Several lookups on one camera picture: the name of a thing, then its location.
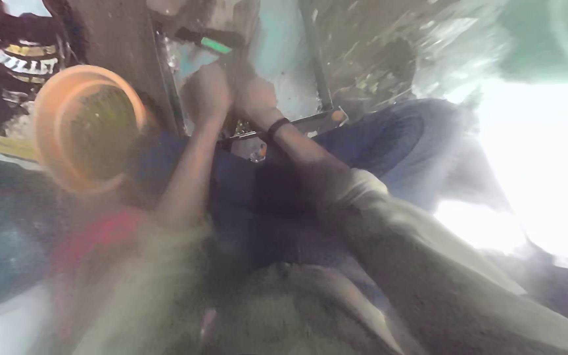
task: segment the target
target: orange bucket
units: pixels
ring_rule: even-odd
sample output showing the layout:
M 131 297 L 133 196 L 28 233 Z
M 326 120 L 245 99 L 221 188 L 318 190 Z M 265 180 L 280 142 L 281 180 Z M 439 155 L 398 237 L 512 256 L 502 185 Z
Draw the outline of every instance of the orange bucket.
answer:
M 65 148 L 67 127 L 75 116 L 81 99 L 113 86 L 128 97 L 138 132 L 154 124 L 141 99 L 119 75 L 98 66 L 78 65 L 51 77 L 36 96 L 34 109 L 34 146 L 38 161 L 59 184 L 72 193 L 103 193 L 122 183 L 122 173 L 109 179 L 92 179 Z

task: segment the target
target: jeans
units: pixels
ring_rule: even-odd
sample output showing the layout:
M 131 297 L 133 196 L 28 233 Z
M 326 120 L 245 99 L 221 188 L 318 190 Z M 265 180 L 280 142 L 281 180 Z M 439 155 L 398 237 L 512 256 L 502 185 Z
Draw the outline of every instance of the jeans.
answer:
M 373 173 L 393 196 L 432 212 L 467 122 L 468 114 L 449 102 L 407 101 L 314 140 L 347 165 Z M 128 171 L 140 189 L 158 198 L 185 140 L 164 135 L 144 146 Z M 333 267 L 371 299 L 380 297 L 347 248 L 302 206 L 296 171 L 277 147 L 269 147 L 261 164 L 217 150 L 211 181 L 211 213 L 224 253 L 247 256 L 254 267 L 277 261 Z

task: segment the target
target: hand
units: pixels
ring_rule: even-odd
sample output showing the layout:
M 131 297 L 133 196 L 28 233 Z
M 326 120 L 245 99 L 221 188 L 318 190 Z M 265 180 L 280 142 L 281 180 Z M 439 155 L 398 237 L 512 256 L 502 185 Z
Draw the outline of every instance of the hand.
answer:
M 202 66 L 185 85 L 184 92 L 195 125 L 212 120 L 223 124 L 233 100 L 225 71 L 218 63 Z
M 239 93 L 236 109 L 261 131 L 267 131 L 284 117 L 278 110 L 275 87 L 263 78 L 255 77 Z

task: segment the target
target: black and yellow garment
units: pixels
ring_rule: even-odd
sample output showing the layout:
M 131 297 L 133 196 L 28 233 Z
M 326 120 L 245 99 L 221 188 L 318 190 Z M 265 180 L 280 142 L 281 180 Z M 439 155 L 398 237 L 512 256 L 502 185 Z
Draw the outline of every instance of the black and yellow garment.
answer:
M 54 18 L 34 14 L 4 14 L 4 18 L 6 25 L 0 29 L 0 76 L 7 76 L 2 78 L 7 82 L 4 88 L 37 91 L 37 86 L 64 68 L 62 27 Z

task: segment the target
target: person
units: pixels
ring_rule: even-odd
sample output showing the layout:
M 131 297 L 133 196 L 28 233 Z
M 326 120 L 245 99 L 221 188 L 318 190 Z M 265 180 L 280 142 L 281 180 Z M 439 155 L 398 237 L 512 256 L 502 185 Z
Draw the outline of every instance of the person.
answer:
M 253 79 L 236 97 L 235 109 L 270 132 L 270 149 L 288 160 L 246 175 L 237 170 L 250 180 L 251 191 L 220 191 L 225 181 L 217 180 L 226 171 L 216 144 L 234 100 L 217 64 L 202 67 L 197 79 L 194 133 L 139 231 L 137 255 L 124 264 L 75 354 L 568 354 L 568 319 L 528 299 L 426 211 L 446 169 L 439 161 L 451 158 L 452 135 L 460 134 L 461 125 L 426 116 L 458 117 L 456 108 L 439 101 L 399 104 L 311 140 L 282 121 L 272 85 Z M 374 142 L 370 135 L 381 133 Z M 350 147 L 331 145 L 337 141 Z M 262 179 L 286 167 L 299 177 L 301 194 L 295 184 L 289 190 L 278 185 L 282 179 Z M 218 243 L 225 230 L 213 222 L 216 200 L 238 191 L 267 194 L 256 199 L 248 193 L 252 197 L 241 203 L 270 210 L 260 220 L 312 214 L 325 236 L 344 241 L 386 296 L 386 309 L 380 311 L 352 277 L 331 265 L 272 260 L 238 272 Z M 268 205 L 283 195 L 294 196 Z M 313 208 L 292 208 L 302 200 Z M 269 243 L 281 234 L 257 230 Z

